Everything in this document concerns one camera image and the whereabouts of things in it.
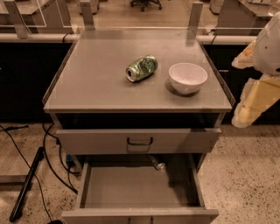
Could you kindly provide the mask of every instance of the black metal stand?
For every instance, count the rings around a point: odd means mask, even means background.
[[[37,169],[39,161],[44,158],[43,151],[44,151],[43,147],[39,147],[38,150],[37,150],[36,156],[33,160],[33,163],[31,165],[31,168],[30,168],[29,172],[28,172],[28,175],[26,176],[23,187],[21,188],[20,194],[17,197],[17,201],[16,201],[16,204],[14,206],[14,209],[11,212],[11,215],[10,215],[10,218],[9,218],[10,222],[14,222],[15,220],[19,219],[20,216],[22,215],[21,211],[22,211],[22,205],[23,205],[24,200],[25,200],[25,195],[28,192],[28,190],[30,189],[30,184],[32,182],[32,178],[35,174],[35,171]]]

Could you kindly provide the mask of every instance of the drawer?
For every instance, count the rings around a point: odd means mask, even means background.
[[[208,153],[220,129],[59,129],[70,155]]]
[[[160,171],[144,155],[133,155],[132,165],[85,163],[76,208],[62,217],[68,224],[211,223],[218,211],[205,208],[193,155],[162,157]]]

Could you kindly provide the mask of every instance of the floor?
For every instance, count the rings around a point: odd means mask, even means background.
[[[76,0],[66,0],[74,28],[82,25]],[[185,26],[191,1],[161,0],[163,9],[149,7],[141,12],[130,8],[129,0],[101,2],[94,15],[99,27],[113,26]],[[204,3],[200,25],[214,25],[217,17]],[[22,123],[0,123],[4,128],[22,126]],[[51,129],[55,135],[56,127]],[[280,126],[253,125],[237,129],[229,124],[221,125],[222,135],[213,151],[206,156],[199,171],[199,182],[206,208],[218,209],[220,215],[213,224],[278,224],[280,223]],[[28,123],[28,128],[11,130],[17,147],[29,165],[38,147],[43,145],[45,132],[41,123]],[[59,146],[48,136],[45,148],[53,169],[68,181],[67,171],[60,164]],[[0,175],[26,175],[29,171],[19,156],[11,138],[0,130]],[[62,211],[74,208],[76,194],[64,187],[51,172],[46,159],[38,165],[36,175],[42,186],[45,204],[52,220],[62,220]],[[80,176],[71,175],[73,186],[79,190]],[[0,223],[9,223],[12,208],[21,185],[0,185]],[[22,217],[15,223],[48,223],[39,184],[32,181],[27,193]]]

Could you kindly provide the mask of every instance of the can lid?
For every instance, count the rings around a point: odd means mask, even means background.
[[[137,75],[135,73],[135,71],[133,69],[131,69],[130,67],[128,67],[126,69],[126,77],[128,78],[129,81],[136,81],[137,80]]]

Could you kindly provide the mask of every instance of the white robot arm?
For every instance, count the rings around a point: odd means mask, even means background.
[[[234,67],[254,66],[263,73],[260,80],[249,79],[241,94],[232,124],[251,125],[280,98],[280,12],[266,24],[255,42],[234,59]]]

